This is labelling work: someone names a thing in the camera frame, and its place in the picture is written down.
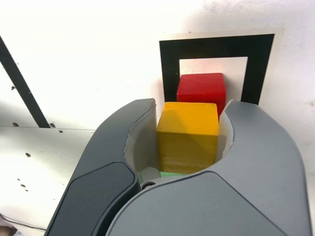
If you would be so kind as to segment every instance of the white panel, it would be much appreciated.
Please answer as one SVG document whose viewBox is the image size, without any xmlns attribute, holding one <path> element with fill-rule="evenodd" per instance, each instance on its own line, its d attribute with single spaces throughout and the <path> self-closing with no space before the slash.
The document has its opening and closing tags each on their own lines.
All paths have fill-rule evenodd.
<svg viewBox="0 0 315 236">
<path fill-rule="evenodd" d="M 22 221 L 41 228 L 48 226 L 94 132 L 59 131 L 0 127 L 1 214 L 13 221 Z M 37 235 L 43 235 L 41 231 L 15 226 L 25 236 L 36 235 L 36 232 Z"/>
<path fill-rule="evenodd" d="M 241 101 L 247 57 L 180 60 L 180 73 L 223 73 L 226 87 L 226 102 Z"/>
<path fill-rule="evenodd" d="M 1 2 L 1 36 L 48 122 L 61 128 L 95 129 L 134 99 L 163 101 L 161 35 L 276 32 L 260 106 L 288 130 L 315 173 L 314 1 Z"/>
<path fill-rule="evenodd" d="M 0 126 L 38 127 L 0 63 Z"/>
</svg>

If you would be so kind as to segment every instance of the black cable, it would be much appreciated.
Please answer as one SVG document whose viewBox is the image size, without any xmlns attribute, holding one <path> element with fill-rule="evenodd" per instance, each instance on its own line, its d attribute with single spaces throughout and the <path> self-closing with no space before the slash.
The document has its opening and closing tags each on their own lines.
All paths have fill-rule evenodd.
<svg viewBox="0 0 315 236">
<path fill-rule="evenodd" d="M 39 227 L 36 227 L 36 226 L 31 226 L 31 225 L 26 225 L 26 224 L 22 224 L 22 223 L 19 223 L 19 222 L 16 222 L 16 221 L 11 221 L 11 220 L 8 220 L 6 217 L 4 217 L 1 213 L 0 213 L 0 217 L 9 222 L 9 223 L 13 223 L 13 224 L 17 224 L 17 225 L 22 225 L 22 226 L 25 226 L 25 227 L 28 227 L 28 228 L 31 228 L 31 229 L 36 229 L 36 230 L 43 230 L 43 231 L 46 231 L 45 229 L 43 228 L 39 228 Z"/>
</svg>

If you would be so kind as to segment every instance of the white wall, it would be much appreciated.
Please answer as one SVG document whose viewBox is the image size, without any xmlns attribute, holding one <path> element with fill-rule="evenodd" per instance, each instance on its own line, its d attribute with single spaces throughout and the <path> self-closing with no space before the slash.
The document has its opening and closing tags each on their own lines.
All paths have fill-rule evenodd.
<svg viewBox="0 0 315 236">
<path fill-rule="evenodd" d="M 290 133 L 307 173 L 315 174 L 315 1 L 0 0 L 0 4 L 0 35 L 48 122 L 77 129 L 76 136 L 83 137 L 80 129 L 96 129 L 134 99 L 155 98 L 160 113 L 164 99 L 158 40 L 276 33 L 259 105 Z M 11 91 L 8 78 L 0 75 L 6 89 L 0 94 L 1 109 L 6 111 L 0 126 L 18 119 L 31 129 L 34 121 L 16 90 Z M 7 129 L 12 129 L 14 135 L 8 136 L 12 139 L 25 132 L 13 127 L 0 132 Z M 41 132 L 32 129 L 34 137 Z M 7 154 L 24 158 L 19 142 L 16 148 L 0 144 L 0 160 Z M 49 160 L 54 160 L 53 150 L 63 149 L 59 145 L 51 147 Z M 40 151 L 40 146 L 31 148 Z M 68 147 L 67 155 L 76 148 Z M 73 164 L 79 156 L 78 152 L 73 157 Z M 48 176 L 56 180 L 69 175 L 56 170 Z M 40 218 L 41 213 L 32 214 Z"/>
</svg>

